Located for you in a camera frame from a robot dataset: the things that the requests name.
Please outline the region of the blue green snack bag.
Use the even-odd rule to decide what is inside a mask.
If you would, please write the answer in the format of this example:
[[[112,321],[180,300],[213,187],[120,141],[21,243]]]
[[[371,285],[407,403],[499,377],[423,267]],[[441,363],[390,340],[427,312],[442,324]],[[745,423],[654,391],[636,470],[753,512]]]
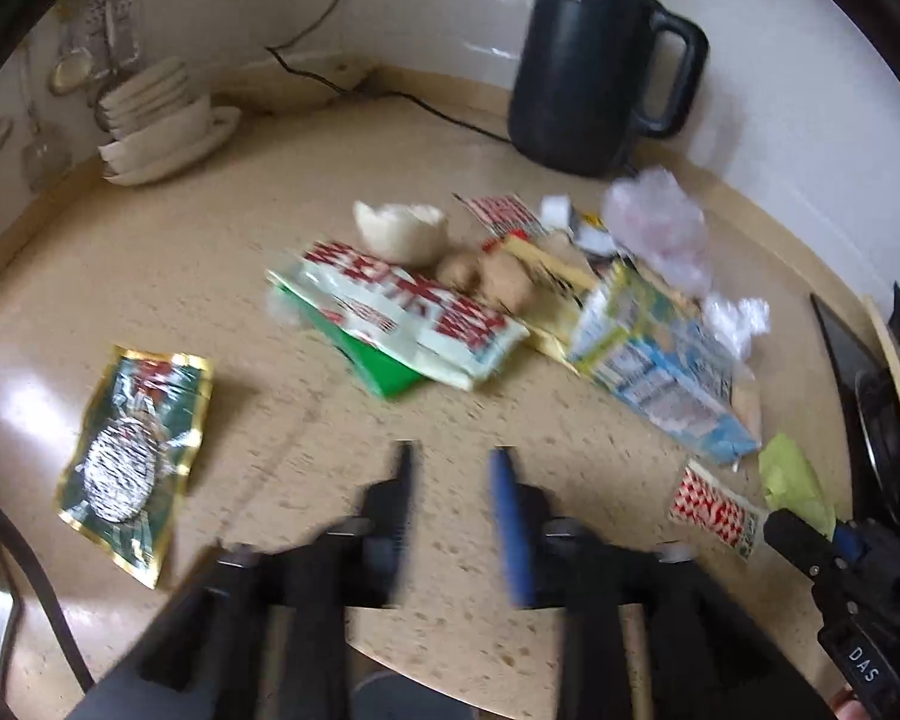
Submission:
[[[567,361],[717,465],[763,447],[758,382],[700,320],[622,260],[587,294]]]

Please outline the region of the yellow snack packet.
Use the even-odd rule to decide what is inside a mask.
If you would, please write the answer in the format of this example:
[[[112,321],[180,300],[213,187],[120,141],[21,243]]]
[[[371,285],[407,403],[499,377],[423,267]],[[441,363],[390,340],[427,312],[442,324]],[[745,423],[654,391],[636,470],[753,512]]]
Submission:
[[[509,234],[487,249],[489,254],[518,260],[533,285],[530,302],[516,314],[528,328],[528,344],[542,355],[571,369],[567,353],[583,304],[598,277],[567,232],[546,232],[527,241]]]

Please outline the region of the black induction cooktop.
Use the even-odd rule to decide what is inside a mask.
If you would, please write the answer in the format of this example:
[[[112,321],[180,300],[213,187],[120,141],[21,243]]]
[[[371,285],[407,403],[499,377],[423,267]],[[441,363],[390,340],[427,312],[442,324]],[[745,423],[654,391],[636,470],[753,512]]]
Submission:
[[[852,511],[900,538],[900,288],[891,316],[873,299],[866,316],[877,333],[871,351],[820,296],[809,298],[831,362],[844,413]]]

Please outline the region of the red checkered sauce sachet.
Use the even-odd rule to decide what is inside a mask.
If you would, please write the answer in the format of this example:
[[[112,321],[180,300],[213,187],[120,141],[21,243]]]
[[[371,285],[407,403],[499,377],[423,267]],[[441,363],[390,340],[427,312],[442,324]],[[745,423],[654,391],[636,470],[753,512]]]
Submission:
[[[486,197],[455,195],[455,200],[486,227],[493,239],[517,236],[529,241],[543,236],[546,232],[535,213],[517,195],[486,195]]]

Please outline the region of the small white creamer cup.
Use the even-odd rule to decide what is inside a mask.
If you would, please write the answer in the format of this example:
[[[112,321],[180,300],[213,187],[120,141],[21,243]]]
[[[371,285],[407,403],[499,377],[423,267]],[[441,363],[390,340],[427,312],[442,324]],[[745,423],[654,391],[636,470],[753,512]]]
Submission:
[[[575,210],[569,195],[544,195],[539,204],[539,221],[548,231],[574,231]]]

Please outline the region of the light green wrapper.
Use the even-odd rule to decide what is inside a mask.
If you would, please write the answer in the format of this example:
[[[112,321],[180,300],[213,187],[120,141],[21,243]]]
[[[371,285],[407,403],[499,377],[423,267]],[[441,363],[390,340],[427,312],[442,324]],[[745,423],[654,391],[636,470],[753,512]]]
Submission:
[[[777,433],[758,457],[764,500],[771,512],[790,511],[824,538],[836,530],[836,511],[813,465],[787,434]]]

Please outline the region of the black electric kettle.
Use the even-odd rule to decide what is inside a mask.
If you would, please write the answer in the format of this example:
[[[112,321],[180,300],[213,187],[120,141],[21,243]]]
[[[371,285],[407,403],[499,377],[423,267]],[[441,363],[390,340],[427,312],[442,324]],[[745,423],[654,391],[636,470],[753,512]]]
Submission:
[[[685,46],[662,112],[645,112],[656,43]],[[601,177],[637,138],[681,132],[709,58],[696,23],[658,0],[535,0],[507,110],[507,133],[533,163]]]

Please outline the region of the white red rice bag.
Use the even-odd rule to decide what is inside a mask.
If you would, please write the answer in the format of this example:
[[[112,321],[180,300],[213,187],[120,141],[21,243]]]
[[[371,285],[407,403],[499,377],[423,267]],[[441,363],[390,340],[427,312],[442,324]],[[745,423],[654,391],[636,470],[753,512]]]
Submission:
[[[348,337],[465,392],[528,338],[504,312],[340,241],[314,242],[266,276]]]

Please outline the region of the stack of white bowls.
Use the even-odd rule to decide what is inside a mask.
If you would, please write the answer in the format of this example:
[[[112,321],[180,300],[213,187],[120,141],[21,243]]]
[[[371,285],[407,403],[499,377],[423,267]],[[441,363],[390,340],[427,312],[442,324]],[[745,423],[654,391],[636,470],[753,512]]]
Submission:
[[[187,171],[237,132],[242,111],[198,93],[180,57],[167,57],[102,89],[95,115],[110,137],[98,149],[103,179],[119,187],[155,184]]]

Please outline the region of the red white sachet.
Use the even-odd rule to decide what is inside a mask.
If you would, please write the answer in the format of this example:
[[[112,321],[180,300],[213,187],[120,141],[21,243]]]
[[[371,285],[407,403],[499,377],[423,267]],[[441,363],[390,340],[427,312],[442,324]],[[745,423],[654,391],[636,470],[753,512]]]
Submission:
[[[766,512],[690,458],[679,473],[668,517],[699,528],[748,561],[763,538]]]

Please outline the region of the green gold seaweed packet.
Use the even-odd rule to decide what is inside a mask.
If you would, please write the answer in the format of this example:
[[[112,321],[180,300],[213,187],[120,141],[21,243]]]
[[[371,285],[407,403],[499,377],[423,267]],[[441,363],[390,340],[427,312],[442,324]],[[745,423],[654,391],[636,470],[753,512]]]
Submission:
[[[172,543],[213,385],[201,356],[113,348],[56,485],[58,517],[148,589]]]

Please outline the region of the broken eggshell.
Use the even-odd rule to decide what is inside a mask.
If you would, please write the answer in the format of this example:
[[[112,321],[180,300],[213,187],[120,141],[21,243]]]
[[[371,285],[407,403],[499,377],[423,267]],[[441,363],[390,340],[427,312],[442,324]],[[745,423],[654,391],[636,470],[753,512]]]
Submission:
[[[450,249],[447,215],[436,206],[357,200],[352,213],[364,249],[388,263],[425,268]]]

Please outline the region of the clear plastic bag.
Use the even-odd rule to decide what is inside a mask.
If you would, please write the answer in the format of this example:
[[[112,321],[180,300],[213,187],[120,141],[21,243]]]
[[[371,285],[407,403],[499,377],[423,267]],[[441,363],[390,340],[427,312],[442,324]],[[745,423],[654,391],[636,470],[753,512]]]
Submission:
[[[706,216],[668,169],[616,179],[603,195],[601,219],[614,240],[671,289],[689,299],[710,293]]]

